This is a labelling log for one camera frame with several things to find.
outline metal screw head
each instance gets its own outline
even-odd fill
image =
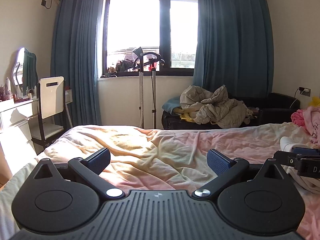
[[[210,190],[207,190],[205,188],[197,189],[195,191],[195,195],[198,196],[198,197],[207,197],[207,196],[210,195]]]
[[[106,193],[109,197],[119,197],[122,195],[123,192],[119,188],[111,188],[108,189]]]

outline white wall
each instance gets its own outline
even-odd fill
[[[320,93],[320,0],[267,0],[274,39],[273,92],[293,96],[298,87]],[[301,106],[311,98],[299,95]]]
[[[25,47],[37,57],[38,77],[50,75],[53,26],[57,3],[42,0],[0,0],[0,85],[11,76],[16,50]]]
[[[179,96],[193,77],[157,76],[156,109],[157,128],[162,129],[162,105],[170,98]],[[144,77],[144,128],[153,128],[151,77]],[[115,77],[98,79],[99,103],[103,125],[139,126],[140,99],[139,77]]]

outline small bottle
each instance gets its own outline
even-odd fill
[[[17,97],[18,97],[17,99],[20,99],[22,97],[22,93],[21,93],[19,85],[16,86],[16,91],[17,91]]]
[[[5,95],[11,94],[11,83],[8,77],[5,79],[4,94]]]

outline white chair backrest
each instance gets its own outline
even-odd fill
[[[63,77],[41,78],[39,80],[42,119],[63,111],[63,81]]]

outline wrinkled bedding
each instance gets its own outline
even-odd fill
[[[191,193],[216,177],[206,164],[206,153],[210,148],[229,158],[243,157],[250,163],[264,163],[280,149],[279,141],[283,136],[297,143],[309,141],[304,129],[293,123],[208,131],[75,127],[36,160],[31,160],[0,191],[0,239],[8,239],[19,230],[11,214],[11,202],[37,161],[46,156],[55,163],[64,163],[107,147],[112,154],[111,164],[100,176],[124,192],[128,193],[130,189],[186,189]],[[298,232],[307,240],[319,240],[319,195],[297,187],[306,203],[306,213]]]
[[[180,96],[181,111],[188,113],[197,124],[216,123],[223,129],[239,127],[250,111],[242,101],[229,99],[225,85],[214,93],[198,86],[189,86]]]

